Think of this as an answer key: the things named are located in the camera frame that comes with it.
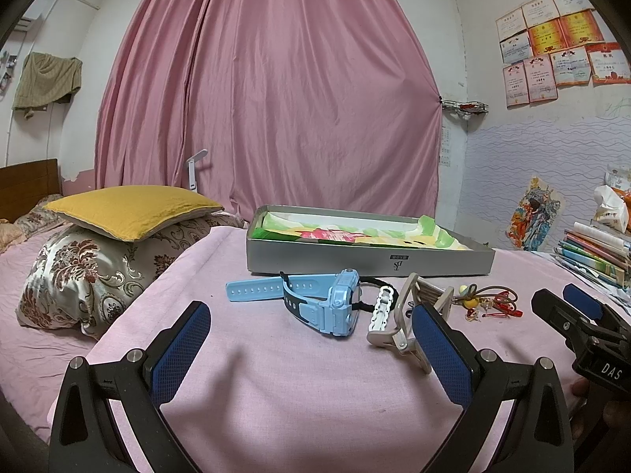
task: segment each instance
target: yellow pillow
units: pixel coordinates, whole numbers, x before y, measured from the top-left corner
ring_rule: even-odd
[[[105,237],[138,241],[168,225],[202,217],[223,207],[175,186],[112,186],[49,202],[45,208]]]

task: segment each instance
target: curtain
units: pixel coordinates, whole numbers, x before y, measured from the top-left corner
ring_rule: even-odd
[[[441,104],[396,0],[144,0],[97,133],[99,187],[434,215]]]

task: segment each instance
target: pink bed sheet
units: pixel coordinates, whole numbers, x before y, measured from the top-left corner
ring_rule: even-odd
[[[21,327],[15,316],[37,253],[58,231],[35,235],[0,254],[0,388],[43,440],[50,437],[46,415],[59,393],[68,362],[75,356],[85,356],[96,343],[75,329]]]
[[[461,409],[434,373],[424,376],[393,352],[371,348],[362,314],[355,333],[332,339],[297,321],[281,301],[233,304],[225,283],[249,277],[242,229],[217,227],[187,250],[119,318],[89,353],[90,363],[119,360],[146,347],[192,300],[211,309],[212,327],[175,399],[162,406],[170,426],[205,472],[417,473],[449,433]],[[401,286],[403,279],[394,280]],[[478,348],[507,361],[554,360],[566,389],[575,380],[563,338],[532,314],[532,294],[561,295],[574,276],[530,253],[497,251],[488,277],[434,279],[441,286],[506,284],[519,294],[523,318],[449,323]],[[376,290],[365,289],[371,302]],[[151,471],[120,406],[114,407],[136,467]],[[506,423],[502,406],[472,471],[487,465]],[[49,412],[52,418],[54,407]]]

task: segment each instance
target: wavy line wallpaper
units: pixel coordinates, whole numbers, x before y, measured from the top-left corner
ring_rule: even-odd
[[[566,208],[550,232],[546,250],[575,221],[594,215],[594,188],[604,184],[608,163],[631,164],[631,118],[588,118],[563,126],[548,121],[471,132],[459,212],[508,228],[533,175],[550,183]],[[498,237],[514,248],[506,234]]]

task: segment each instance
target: wooden headboard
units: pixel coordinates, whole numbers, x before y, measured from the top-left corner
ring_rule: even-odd
[[[59,194],[57,159],[0,169],[0,219],[13,222],[30,212],[42,197]]]

